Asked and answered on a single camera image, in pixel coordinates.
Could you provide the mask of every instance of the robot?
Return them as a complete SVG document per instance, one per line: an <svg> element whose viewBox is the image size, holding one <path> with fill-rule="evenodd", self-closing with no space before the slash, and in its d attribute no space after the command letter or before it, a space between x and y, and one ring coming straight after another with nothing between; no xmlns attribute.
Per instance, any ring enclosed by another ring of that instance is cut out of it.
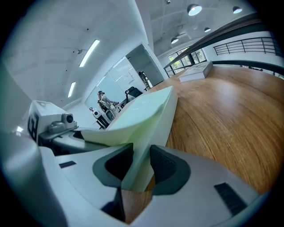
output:
<svg viewBox="0 0 284 227"><path fill-rule="evenodd" d="M72 114L33 101L30 136L1 133L0 167L13 193L44 226L129 226L121 181L132 165L132 143L85 142ZM246 223L267 198L219 163L151 145L156 185L130 226L229 227Z"/></svg>

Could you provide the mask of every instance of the white ceiling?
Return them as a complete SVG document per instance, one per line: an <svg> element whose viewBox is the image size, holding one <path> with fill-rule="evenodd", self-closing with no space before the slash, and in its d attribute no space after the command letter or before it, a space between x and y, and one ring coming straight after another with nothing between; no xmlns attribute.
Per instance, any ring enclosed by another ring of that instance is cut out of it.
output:
<svg viewBox="0 0 284 227"><path fill-rule="evenodd" d="M125 18L131 12L122 15L121 8L131 10L126 1L38 1L14 28L1 58L29 98L65 106L82 97L97 69L127 36L131 25ZM101 42L80 68L95 39Z"/></svg>
<svg viewBox="0 0 284 227"><path fill-rule="evenodd" d="M195 16L188 16L190 4L202 6L202 11ZM233 14L233 6L243 9ZM240 17L256 12L245 0L152 0L150 17L152 23L154 53L159 56L173 47L203 37L205 27L211 32ZM178 42L171 44L175 35L186 33Z"/></svg>

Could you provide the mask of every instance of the recessed ceiling light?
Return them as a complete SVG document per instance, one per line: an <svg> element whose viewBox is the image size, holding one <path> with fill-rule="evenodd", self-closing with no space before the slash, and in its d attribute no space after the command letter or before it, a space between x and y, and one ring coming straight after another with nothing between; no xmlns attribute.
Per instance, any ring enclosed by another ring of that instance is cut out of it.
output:
<svg viewBox="0 0 284 227"><path fill-rule="evenodd" d="M68 93L68 98L72 95L72 92L73 92L73 90L74 90L75 84L76 84L76 82L73 82L73 83L71 84L71 87L70 87L70 90L69 90L69 93Z"/></svg>
<svg viewBox="0 0 284 227"><path fill-rule="evenodd" d="M202 7L196 4L191 4L187 7L187 12L188 12L188 15L190 16L194 16L200 13L201 10L202 10Z"/></svg>
<svg viewBox="0 0 284 227"><path fill-rule="evenodd" d="M18 132L22 132L23 131L23 129L21 128L21 127L17 127L17 129L16 129L16 131L18 131Z"/></svg>
<svg viewBox="0 0 284 227"><path fill-rule="evenodd" d="M211 29L209 28L209 27L206 27L205 29L204 29L204 32L209 32Z"/></svg>
<svg viewBox="0 0 284 227"><path fill-rule="evenodd" d="M176 43L177 41L178 41L178 38L175 38L175 37L174 37L174 38L172 38L171 43L174 44L174 43Z"/></svg>
<svg viewBox="0 0 284 227"><path fill-rule="evenodd" d="M239 13L241 11L242 11L242 9L240 7L238 7L238 6L233 7L233 13Z"/></svg>
<svg viewBox="0 0 284 227"><path fill-rule="evenodd" d="M95 40L93 42L93 44L91 45L90 49L87 51L87 53L85 54L81 64L79 65L79 67L83 67L86 64L86 61L88 60L89 56L91 55L91 53L93 52L94 48L99 44L99 40Z"/></svg>

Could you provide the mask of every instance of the doorway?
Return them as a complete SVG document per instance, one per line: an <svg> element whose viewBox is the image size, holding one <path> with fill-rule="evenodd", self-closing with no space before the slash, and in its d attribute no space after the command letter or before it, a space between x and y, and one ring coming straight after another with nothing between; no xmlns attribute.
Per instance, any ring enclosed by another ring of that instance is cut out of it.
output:
<svg viewBox="0 0 284 227"><path fill-rule="evenodd" d="M126 57L135 71L139 74L142 81L146 86L149 86L149 88L165 80L142 44L127 54Z"/></svg>

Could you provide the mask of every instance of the ceiling beam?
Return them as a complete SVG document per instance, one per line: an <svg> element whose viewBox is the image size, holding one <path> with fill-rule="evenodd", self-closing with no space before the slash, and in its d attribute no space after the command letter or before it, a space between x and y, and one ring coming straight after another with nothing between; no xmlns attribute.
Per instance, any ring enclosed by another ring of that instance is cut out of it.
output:
<svg viewBox="0 0 284 227"><path fill-rule="evenodd" d="M234 36L243 35L251 32L257 32L257 31L268 31L268 28L263 24L258 14L254 13L244 16L240 19L237 19L231 23L222 26L221 28L217 29L216 31L213 31L212 33L208 34L201 40L197 41L186 51L182 52L173 61L167 64L164 67L164 69L169 67L173 63L177 62L178 60L184 58L185 56L191 54L192 52L197 51L206 46L209 46L213 43L217 43L219 41L232 38Z"/></svg>

